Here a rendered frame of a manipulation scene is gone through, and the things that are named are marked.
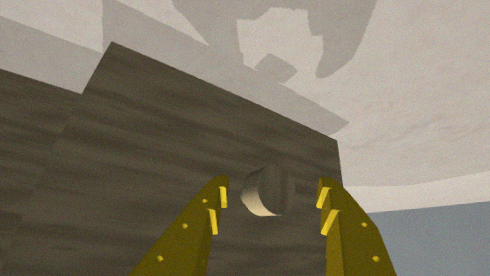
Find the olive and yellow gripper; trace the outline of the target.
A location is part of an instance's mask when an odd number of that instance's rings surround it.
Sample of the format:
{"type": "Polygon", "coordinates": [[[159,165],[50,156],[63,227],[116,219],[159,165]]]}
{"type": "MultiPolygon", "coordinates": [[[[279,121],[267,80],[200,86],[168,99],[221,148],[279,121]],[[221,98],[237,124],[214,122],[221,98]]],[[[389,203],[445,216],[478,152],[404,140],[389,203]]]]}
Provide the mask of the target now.
{"type": "MultiPolygon", "coordinates": [[[[228,193],[229,176],[211,179],[128,276],[206,276],[228,193]]],[[[327,236],[326,276],[397,276],[379,229],[342,185],[322,176],[316,207],[327,236]]]]}

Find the brown wooden chest of drawers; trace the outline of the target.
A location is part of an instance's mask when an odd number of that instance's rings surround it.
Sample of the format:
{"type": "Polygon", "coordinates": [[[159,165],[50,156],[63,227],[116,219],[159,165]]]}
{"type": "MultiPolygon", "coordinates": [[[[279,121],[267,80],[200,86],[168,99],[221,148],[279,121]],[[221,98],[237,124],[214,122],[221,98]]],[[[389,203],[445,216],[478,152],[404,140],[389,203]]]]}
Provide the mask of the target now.
{"type": "Polygon", "coordinates": [[[51,93],[57,96],[61,96],[70,100],[77,101],[80,98],[80,93],[70,91],[58,86],[54,86],[42,81],[38,81],[23,75],[19,75],[7,70],[0,69],[0,78],[4,80],[8,80],[14,83],[18,83],[27,87],[31,87],[37,90],[41,90],[47,93],[51,93]]]}

